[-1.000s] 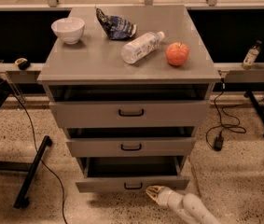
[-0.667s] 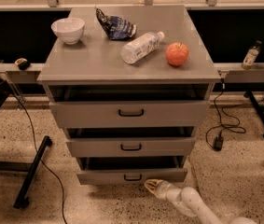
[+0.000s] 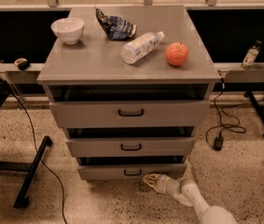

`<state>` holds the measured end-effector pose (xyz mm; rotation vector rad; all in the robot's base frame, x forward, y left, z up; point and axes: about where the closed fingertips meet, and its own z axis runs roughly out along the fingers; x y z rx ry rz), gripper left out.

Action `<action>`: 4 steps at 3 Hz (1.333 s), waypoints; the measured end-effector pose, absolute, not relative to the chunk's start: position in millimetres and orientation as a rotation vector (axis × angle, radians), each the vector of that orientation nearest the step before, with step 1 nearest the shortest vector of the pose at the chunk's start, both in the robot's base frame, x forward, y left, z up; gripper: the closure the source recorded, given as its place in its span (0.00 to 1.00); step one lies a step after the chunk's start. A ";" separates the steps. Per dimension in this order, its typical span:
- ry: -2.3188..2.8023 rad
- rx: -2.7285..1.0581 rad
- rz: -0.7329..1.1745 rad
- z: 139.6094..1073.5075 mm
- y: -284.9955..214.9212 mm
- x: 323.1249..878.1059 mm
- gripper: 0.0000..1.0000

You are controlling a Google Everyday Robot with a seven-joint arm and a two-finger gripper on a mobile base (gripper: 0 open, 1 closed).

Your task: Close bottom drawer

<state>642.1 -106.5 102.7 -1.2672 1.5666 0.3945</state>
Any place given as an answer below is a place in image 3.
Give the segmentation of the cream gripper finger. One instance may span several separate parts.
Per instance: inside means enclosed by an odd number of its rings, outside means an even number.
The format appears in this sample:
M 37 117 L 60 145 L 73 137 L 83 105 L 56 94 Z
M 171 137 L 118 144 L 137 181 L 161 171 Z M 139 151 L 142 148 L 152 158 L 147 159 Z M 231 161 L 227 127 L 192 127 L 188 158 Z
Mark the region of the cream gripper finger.
M 160 174 L 148 174 L 143 177 L 143 181 L 154 190 L 160 189 Z

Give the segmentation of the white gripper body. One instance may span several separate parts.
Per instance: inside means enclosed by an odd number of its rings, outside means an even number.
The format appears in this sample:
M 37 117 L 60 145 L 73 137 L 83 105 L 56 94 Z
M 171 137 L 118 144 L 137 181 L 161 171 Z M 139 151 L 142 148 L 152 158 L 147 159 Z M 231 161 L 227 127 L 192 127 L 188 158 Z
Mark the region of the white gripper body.
M 173 179 L 167 175 L 160 175 L 157 179 L 157 192 L 174 196 L 181 192 L 181 178 Z

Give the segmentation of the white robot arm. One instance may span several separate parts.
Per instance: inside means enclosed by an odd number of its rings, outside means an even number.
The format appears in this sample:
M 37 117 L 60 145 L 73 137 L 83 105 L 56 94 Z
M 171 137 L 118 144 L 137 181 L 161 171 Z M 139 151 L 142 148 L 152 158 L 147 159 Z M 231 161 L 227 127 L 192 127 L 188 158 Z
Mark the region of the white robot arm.
M 200 224 L 238 224 L 232 213 L 225 208 L 209 205 L 193 179 L 174 179 L 163 174 L 149 174 L 143 180 L 156 192 L 171 195 L 181 204 L 192 207 Z

